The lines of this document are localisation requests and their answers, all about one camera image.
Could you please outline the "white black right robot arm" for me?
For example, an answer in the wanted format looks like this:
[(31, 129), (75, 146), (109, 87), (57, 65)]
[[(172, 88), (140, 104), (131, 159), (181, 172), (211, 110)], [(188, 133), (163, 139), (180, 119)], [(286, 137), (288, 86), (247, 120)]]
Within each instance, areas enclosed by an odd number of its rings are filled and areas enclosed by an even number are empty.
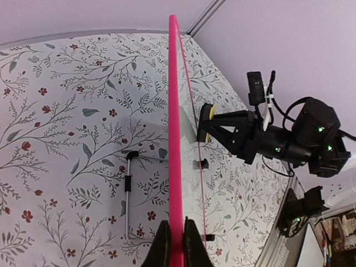
[(312, 97), (295, 102), (303, 108), (291, 130), (267, 125), (256, 111), (214, 114), (214, 105), (201, 108), (197, 141), (212, 136), (232, 155), (251, 165), (255, 156), (278, 159), (294, 167), (307, 165), (310, 174), (331, 178), (351, 157), (346, 150), (340, 121), (334, 109)]

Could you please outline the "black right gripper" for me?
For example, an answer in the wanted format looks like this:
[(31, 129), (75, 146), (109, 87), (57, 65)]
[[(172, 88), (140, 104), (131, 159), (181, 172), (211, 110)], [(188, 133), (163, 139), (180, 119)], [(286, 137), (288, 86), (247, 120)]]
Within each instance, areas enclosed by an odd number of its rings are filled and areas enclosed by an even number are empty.
[(252, 111), (214, 114), (207, 125), (207, 132), (246, 164), (253, 163), (264, 131), (264, 119)]

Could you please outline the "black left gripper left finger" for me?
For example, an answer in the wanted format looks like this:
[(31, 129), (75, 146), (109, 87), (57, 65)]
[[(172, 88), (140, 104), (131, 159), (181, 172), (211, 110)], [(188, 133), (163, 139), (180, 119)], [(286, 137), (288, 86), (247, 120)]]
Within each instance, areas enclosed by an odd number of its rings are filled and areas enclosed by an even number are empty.
[(160, 222), (142, 267), (169, 267), (171, 259), (171, 229), (169, 222)]

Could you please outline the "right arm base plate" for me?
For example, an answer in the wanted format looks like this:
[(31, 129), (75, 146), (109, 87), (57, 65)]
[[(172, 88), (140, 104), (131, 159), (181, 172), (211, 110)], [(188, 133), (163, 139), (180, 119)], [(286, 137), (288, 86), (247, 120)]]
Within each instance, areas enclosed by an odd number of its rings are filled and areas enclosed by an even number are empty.
[(317, 186), (304, 193), (304, 197), (298, 199), (294, 190), (287, 191), (277, 227), (286, 238), (295, 237), (308, 220), (320, 216), (329, 210), (322, 199), (322, 186)]

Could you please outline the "pink framed whiteboard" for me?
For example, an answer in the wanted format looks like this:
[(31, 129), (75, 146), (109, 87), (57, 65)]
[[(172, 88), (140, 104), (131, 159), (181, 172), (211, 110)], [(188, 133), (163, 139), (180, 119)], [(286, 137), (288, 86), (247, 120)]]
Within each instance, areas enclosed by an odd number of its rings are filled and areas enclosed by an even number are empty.
[(185, 220), (193, 220), (205, 235), (202, 208), (201, 157), (196, 140), (196, 112), (182, 37), (176, 16), (169, 17), (169, 221), (171, 266), (187, 266)]

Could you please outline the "yellow whiteboard eraser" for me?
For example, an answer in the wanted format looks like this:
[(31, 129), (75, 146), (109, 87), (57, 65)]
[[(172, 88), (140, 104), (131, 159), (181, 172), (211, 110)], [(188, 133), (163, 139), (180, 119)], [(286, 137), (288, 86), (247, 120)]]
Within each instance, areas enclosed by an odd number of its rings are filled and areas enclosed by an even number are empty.
[(200, 111), (199, 123), (197, 128), (197, 141), (207, 143), (209, 136), (215, 137), (216, 129), (211, 124), (214, 114), (216, 111), (216, 106), (213, 104), (205, 103)]

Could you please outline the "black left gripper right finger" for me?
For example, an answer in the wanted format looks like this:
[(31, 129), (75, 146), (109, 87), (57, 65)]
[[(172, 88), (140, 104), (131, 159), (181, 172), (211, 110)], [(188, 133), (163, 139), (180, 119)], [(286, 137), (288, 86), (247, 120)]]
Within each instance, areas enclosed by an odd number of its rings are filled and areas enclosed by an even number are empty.
[(185, 267), (213, 267), (204, 247), (199, 231), (192, 219), (185, 219), (184, 223), (184, 266)]

